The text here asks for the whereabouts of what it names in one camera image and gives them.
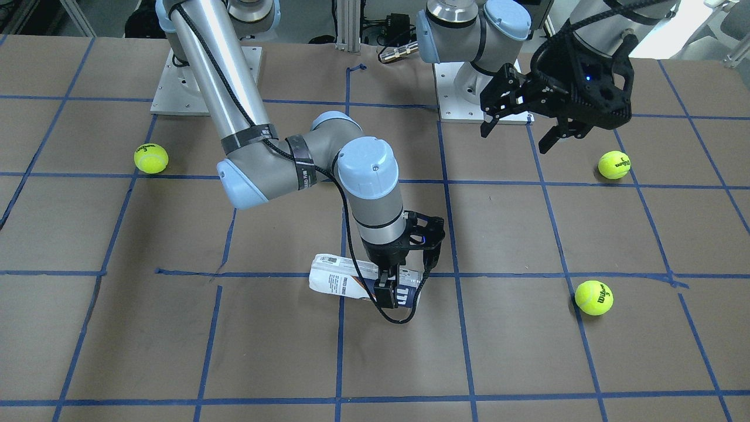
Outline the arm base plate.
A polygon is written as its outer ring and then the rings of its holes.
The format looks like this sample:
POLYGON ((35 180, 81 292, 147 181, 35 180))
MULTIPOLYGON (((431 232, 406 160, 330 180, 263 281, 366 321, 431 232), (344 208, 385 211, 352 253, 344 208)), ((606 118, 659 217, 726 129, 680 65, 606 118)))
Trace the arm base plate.
POLYGON ((490 76, 477 72, 469 62, 436 63, 434 74, 442 122, 484 122, 480 91, 491 81, 490 76))
POLYGON ((193 70, 176 67, 169 51, 150 112, 171 117, 210 117, 193 70))

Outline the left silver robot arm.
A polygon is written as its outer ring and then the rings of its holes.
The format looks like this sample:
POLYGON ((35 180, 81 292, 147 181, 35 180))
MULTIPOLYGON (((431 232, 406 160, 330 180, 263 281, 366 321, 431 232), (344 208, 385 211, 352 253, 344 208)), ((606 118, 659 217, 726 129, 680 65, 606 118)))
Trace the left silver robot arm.
POLYGON ((508 115, 555 118, 538 143, 546 154, 560 139, 613 130, 632 118, 630 53, 666 19, 675 1, 581 1, 520 74, 514 62, 531 33, 532 16, 515 1, 428 1, 416 21, 426 63, 461 62, 458 86, 479 104, 488 137, 508 115))

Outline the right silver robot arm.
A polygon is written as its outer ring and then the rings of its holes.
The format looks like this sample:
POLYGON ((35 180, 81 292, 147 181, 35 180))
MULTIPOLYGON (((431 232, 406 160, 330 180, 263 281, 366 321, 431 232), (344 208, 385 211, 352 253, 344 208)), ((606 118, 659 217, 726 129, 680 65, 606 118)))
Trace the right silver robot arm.
POLYGON ((380 309, 414 307, 439 259, 443 221, 409 211, 390 144, 368 136, 341 111, 322 113, 308 132, 282 137, 241 38, 274 26, 276 1, 158 1, 158 22, 176 64, 207 107, 225 157, 217 163, 236 209, 249 209, 330 180, 356 227, 373 275, 354 267, 363 295, 380 309))

